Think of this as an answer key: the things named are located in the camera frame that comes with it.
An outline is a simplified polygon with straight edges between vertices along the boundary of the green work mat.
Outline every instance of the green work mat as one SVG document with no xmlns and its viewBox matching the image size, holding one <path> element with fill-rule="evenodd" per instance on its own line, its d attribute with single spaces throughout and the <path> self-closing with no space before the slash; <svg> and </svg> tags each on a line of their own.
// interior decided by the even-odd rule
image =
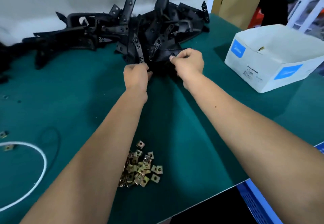
<svg viewBox="0 0 324 224">
<path fill-rule="evenodd" d="M 203 53 L 204 74 L 234 98 L 273 119 L 312 145 L 324 140 L 324 78 L 307 79 L 259 94 L 224 63 L 238 28 L 211 15 L 210 33 L 183 44 Z M 35 191 L 0 212 L 0 223 L 18 223 L 102 122 L 125 90 L 121 55 L 115 45 L 96 52 L 71 50 L 42 70 L 34 53 L 13 62 L 9 83 L 0 85 L 0 131 L 5 141 L 27 141 L 48 157 L 45 177 Z M 163 165 L 161 181 L 145 188 L 118 188 L 109 223 L 154 224 L 248 178 L 199 109 L 181 80 L 153 76 L 132 144 L 142 140 Z M 0 206 L 25 194 L 43 162 L 31 148 L 0 152 Z"/>
</svg>

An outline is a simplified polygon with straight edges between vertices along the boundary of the bare skin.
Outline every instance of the bare skin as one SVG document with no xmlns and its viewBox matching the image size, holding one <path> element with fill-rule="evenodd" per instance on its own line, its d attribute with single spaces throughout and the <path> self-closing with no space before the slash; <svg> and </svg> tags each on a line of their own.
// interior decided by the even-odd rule
<svg viewBox="0 0 324 224">
<path fill-rule="evenodd" d="M 199 51 L 171 57 L 184 87 L 284 223 L 322 223 L 324 156 L 202 74 Z M 146 64 L 126 66 L 126 91 L 21 223 L 106 224 L 142 108 Z"/>
</svg>

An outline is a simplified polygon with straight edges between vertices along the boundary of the white hoop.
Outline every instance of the white hoop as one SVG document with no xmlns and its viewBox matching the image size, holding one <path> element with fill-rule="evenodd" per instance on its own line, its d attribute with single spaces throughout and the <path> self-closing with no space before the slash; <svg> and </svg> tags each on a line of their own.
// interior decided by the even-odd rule
<svg viewBox="0 0 324 224">
<path fill-rule="evenodd" d="M 8 145 L 23 145 L 23 146 L 28 146 L 28 147 L 31 147 L 33 149 L 35 149 L 36 151 L 38 151 L 41 156 L 43 157 L 43 160 L 44 160 L 44 168 L 43 168 L 43 172 L 41 173 L 41 176 L 39 177 L 38 181 L 35 183 L 35 185 L 28 191 L 28 193 L 26 193 L 25 195 L 23 195 L 20 199 L 18 199 L 17 201 L 5 206 L 5 207 L 2 207 L 0 208 L 0 212 L 1 211 L 4 211 L 6 209 L 9 209 L 10 207 L 18 204 L 19 202 L 23 201 L 25 198 L 27 198 L 34 190 L 35 188 L 39 185 L 39 183 L 41 182 L 41 180 L 43 179 L 44 177 L 44 174 L 45 174 L 45 171 L 46 171 L 46 168 L 47 168 L 47 159 L 46 159 L 46 156 L 44 154 L 44 152 L 38 148 L 37 146 L 33 145 L 33 144 L 30 144 L 30 143 L 27 143 L 27 142 L 21 142 L 21 141 L 9 141 L 9 142 L 3 142 L 3 143 L 0 143 L 0 147 L 1 146 L 8 146 Z"/>
</svg>

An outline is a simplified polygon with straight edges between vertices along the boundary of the blue plastic basket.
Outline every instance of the blue plastic basket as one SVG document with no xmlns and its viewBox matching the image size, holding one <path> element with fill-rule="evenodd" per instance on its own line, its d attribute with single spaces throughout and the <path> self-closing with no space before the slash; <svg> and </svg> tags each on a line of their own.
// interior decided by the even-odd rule
<svg viewBox="0 0 324 224">
<path fill-rule="evenodd" d="M 324 154 L 324 142 L 316 148 Z M 258 224 L 282 224 L 251 179 L 236 186 Z"/>
</svg>

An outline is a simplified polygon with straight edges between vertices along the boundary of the red object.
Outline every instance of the red object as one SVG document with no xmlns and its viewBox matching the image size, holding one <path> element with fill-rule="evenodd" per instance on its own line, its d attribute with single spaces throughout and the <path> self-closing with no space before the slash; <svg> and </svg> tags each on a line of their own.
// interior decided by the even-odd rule
<svg viewBox="0 0 324 224">
<path fill-rule="evenodd" d="M 252 16 L 248 29 L 261 25 L 263 17 L 264 15 L 261 13 L 261 9 L 257 8 Z"/>
</svg>

